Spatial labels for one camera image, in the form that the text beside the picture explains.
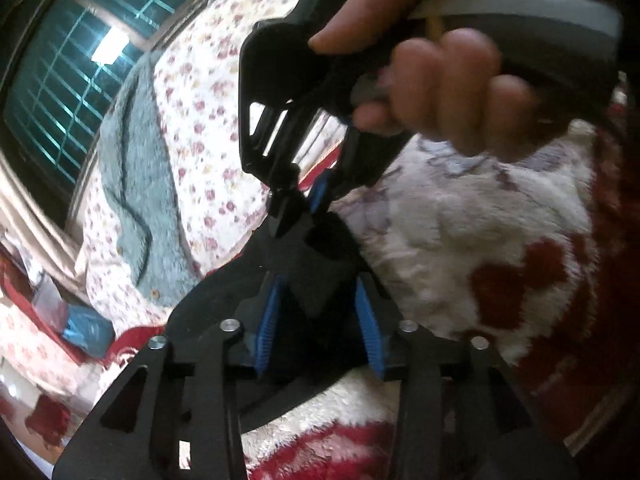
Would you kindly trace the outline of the person's right hand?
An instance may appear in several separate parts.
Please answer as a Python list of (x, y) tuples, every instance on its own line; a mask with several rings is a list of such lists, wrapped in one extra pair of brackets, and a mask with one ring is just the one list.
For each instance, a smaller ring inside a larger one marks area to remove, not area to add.
[[(367, 47), (420, 0), (348, 0), (311, 47), (321, 54)], [(537, 99), (529, 86), (500, 72), (501, 55), (485, 35), (464, 28), (436, 41), (410, 39), (393, 50), (378, 78), (387, 98), (354, 113), (373, 133), (410, 130), (449, 142), (459, 153), (488, 152), (504, 162), (528, 156), (540, 143)]]

